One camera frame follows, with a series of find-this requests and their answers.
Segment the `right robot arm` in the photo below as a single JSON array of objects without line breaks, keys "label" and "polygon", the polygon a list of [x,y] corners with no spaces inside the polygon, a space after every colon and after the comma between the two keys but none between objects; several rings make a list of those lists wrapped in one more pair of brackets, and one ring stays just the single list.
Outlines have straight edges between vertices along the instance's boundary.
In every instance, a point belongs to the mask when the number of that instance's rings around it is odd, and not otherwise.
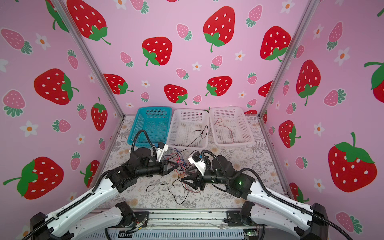
[{"label": "right robot arm", "polygon": [[351,239],[346,231],[329,221],[324,206],[304,204],[268,189],[250,168],[237,171],[224,156],[208,150],[193,152],[188,160],[197,171],[182,178],[182,182],[201,191],[206,184],[215,188],[224,185],[224,192],[245,200],[241,214],[247,224],[271,226],[300,240],[326,240],[329,228],[334,228],[347,240]]}]

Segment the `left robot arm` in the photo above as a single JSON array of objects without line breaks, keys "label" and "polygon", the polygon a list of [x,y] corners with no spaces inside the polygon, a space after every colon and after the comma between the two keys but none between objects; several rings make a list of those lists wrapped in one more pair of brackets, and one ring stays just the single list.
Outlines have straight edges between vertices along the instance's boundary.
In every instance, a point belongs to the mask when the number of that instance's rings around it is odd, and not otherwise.
[{"label": "left robot arm", "polygon": [[124,192],[140,177],[165,176],[179,165],[163,160],[168,147],[155,146],[147,140],[149,148],[135,149],[132,144],[130,159],[112,170],[104,172],[94,187],[70,204],[47,215],[38,213],[31,218],[31,231],[26,240],[80,240],[89,234],[109,227],[124,227],[135,222],[135,214],[127,203],[119,203],[110,210],[86,218],[102,203]]}]

